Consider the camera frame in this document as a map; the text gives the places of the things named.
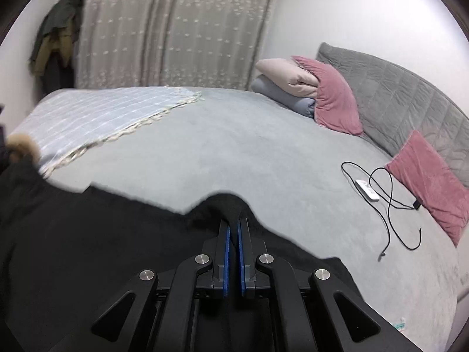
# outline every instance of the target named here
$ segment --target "metal screw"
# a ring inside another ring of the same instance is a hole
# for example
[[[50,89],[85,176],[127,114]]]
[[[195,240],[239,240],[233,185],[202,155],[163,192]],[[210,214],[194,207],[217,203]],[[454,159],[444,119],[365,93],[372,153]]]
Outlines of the metal screw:
[[[319,268],[314,273],[316,278],[320,279],[321,281],[325,281],[331,277],[331,273],[327,271],[325,268]]]
[[[208,261],[210,261],[210,257],[207,254],[199,254],[196,256],[196,262],[200,265],[204,265]]]
[[[269,263],[273,262],[273,256],[271,256],[270,254],[262,254],[259,257],[259,261],[261,261],[262,263],[265,263],[266,265],[268,265]]]
[[[144,270],[139,275],[142,281],[151,281],[154,276],[155,274],[152,270]]]

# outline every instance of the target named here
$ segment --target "white device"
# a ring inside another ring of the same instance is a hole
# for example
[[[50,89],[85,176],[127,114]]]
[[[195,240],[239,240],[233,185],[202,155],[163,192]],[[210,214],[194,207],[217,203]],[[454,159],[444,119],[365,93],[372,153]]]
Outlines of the white device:
[[[363,195],[371,202],[378,202],[379,195],[371,187],[371,185],[365,180],[355,180],[356,188],[363,193]]]

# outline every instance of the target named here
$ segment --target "quilted headboard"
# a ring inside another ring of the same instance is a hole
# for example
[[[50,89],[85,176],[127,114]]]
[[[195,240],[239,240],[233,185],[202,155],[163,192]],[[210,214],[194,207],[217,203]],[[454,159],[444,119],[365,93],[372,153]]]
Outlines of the quilted headboard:
[[[391,156],[417,129],[469,188],[469,118],[431,83],[394,63],[322,43],[355,94],[364,132]]]

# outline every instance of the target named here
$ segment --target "blanket fringe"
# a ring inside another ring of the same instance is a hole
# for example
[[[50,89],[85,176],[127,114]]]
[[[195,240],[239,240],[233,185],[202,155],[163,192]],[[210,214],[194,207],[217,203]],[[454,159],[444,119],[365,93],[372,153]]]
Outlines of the blanket fringe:
[[[164,116],[169,114],[173,108],[184,107],[187,104],[194,103],[194,102],[200,100],[201,95],[202,95],[202,93],[200,91],[198,91],[198,92],[190,95],[189,97],[185,97],[185,99],[180,100],[175,105],[173,105],[171,107],[165,107],[162,111],[158,112],[157,114],[154,114],[154,115],[149,116],[147,118],[143,118],[143,119],[131,124],[130,126],[113,133],[112,135],[106,136],[102,139],[99,139],[98,141],[93,142],[93,143],[84,144],[84,145],[82,145],[82,146],[80,146],[80,147],[78,147],[74,150],[71,150],[69,153],[63,155],[58,161],[56,161],[52,165],[47,165],[47,167],[45,169],[41,169],[41,173],[44,176],[44,178],[48,178],[55,169],[61,168],[61,167],[64,167],[65,165],[70,164],[76,158],[79,158],[80,156],[83,156],[86,153],[86,151],[88,151],[90,148],[96,147],[98,145],[102,145],[106,142],[116,141],[117,139],[119,139],[123,135],[132,134],[133,132],[135,132],[140,127],[142,127],[144,125],[154,123],[154,122],[160,120],[161,118],[163,118]]]

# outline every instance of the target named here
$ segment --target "light blue blanket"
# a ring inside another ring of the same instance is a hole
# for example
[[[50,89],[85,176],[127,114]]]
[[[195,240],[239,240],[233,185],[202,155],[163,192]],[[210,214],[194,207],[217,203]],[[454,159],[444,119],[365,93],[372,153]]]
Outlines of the light blue blanket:
[[[158,120],[197,96],[180,87],[60,90],[39,103],[14,133],[27,133],[37,142],[41,172],[49,175],[89,147]]]

